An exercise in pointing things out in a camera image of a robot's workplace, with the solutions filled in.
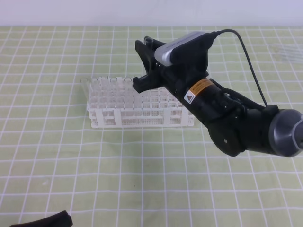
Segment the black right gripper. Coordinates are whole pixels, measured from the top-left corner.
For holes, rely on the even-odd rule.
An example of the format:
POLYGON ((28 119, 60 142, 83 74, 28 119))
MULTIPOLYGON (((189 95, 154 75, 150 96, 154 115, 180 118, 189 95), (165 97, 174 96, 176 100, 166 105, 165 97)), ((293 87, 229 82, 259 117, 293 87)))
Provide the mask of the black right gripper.
POLYGON ((133 88, 138 93, 165 87, 182 103, 205 127, 219 128, 227 126, 226 95, 207 78, 207 71, 196 65, 179 64, 164 66, 154 57, 157 48, 165 43, 153 39, 153 48, 144 41, 135 41, 138 53, 146 71, 156 70, 142 77, 132 79, 133 88))

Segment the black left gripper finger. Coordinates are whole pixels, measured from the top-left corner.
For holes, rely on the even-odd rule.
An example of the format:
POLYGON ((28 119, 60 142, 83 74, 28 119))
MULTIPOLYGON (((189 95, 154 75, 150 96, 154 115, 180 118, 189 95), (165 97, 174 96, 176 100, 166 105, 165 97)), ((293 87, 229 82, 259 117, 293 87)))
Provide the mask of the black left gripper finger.
POLYGON ((40 220, 14 224, 10 227, 72 227, 72 218, 67 211, 62 211, 40 220))

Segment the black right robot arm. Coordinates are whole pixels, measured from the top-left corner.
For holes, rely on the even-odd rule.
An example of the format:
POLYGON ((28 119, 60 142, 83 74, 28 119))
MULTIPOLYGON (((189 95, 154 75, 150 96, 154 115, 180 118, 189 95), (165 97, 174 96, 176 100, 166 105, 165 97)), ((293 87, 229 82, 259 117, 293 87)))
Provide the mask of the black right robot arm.
POLYGON ((209 79, 207 54, 213 41, 211 34, 204 34, 175 47, 168 63, 156 56, 166 43, 150 37, 136 41, 146 74, 133 79, 133 88, 138 93, 166 88, 208 129, 217 148, 231 157, 246 150, 281 157, 299 154, 302 114, 276 105, 261 106, 209 79))

